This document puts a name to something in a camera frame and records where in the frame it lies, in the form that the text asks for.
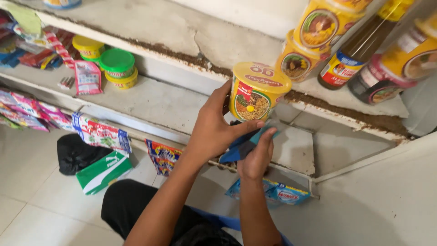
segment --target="blue chair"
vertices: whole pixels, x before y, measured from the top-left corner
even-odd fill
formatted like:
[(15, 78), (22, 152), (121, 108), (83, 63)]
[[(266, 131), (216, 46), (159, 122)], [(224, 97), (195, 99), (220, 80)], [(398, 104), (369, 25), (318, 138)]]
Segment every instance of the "blue chair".
[[(239, 232), (241, 231), (240, 219), (211, 214), (191, 206), (190, 208), (220, 228), (226, 227)], [(281, 237), (284, 246), (293, 246), (293, 244), (282, 233)]]

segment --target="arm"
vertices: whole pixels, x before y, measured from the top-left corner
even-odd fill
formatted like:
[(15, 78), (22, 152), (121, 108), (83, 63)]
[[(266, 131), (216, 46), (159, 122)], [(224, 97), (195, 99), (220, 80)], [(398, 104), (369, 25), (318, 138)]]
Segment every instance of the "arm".
[(240, 136), (264, 126), (259, 120), (230, 126), (223, 118), (227, 81), (214, 90), (200, 109), (187, 147), (169, 178), (141, 213), (124, 246), (169, 245), (174, 227), (199, 170), (211, 158), (225, 152)]
[(263, 174), (273, 155), (272, 136), (275, 128), (267, 130), (256, 148), (237, 164), (241, 177), (240, 220), (245, 245), (276, 246), (282, 244), (267, 208), (263, 189)]

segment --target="brown bottle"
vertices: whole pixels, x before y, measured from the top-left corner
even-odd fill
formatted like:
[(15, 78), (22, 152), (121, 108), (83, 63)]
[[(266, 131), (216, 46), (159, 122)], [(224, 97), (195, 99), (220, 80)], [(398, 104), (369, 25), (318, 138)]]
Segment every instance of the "brown bottle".
[(413, 0), (389, 0), (348, 39), (317, 76), (330, 90), (342, 88), (379, 49)]

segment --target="black plastic bag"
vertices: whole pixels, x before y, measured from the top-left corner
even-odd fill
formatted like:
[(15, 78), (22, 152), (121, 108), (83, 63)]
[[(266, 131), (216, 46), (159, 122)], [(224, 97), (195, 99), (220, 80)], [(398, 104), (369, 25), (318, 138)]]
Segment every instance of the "black plastic bag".
[(75, 175), (111, 152), (108, 148), (86, 144), (78, 134), (62, 136), (58, 139), (59, 172), (63, 175)]

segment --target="green lid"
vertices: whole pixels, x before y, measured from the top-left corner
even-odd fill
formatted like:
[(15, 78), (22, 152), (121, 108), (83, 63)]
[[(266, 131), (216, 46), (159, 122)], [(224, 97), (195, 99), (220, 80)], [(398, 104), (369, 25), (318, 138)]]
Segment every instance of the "green lid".
[(82, 57), (82, 59), (84, 59), (85, 61), (92, 61), (92, 62), (99, 62), (100, 63), (100, 57), (98, 57), (98, 58), (86, 58), (86, 57), (82, 56), (82, 54), (80, 54), (80, 57)]
[(134, 56), (122, 49), (110, 49), (100, 56), (100, 66), (109, 72), (122, 73), (133, 67)]

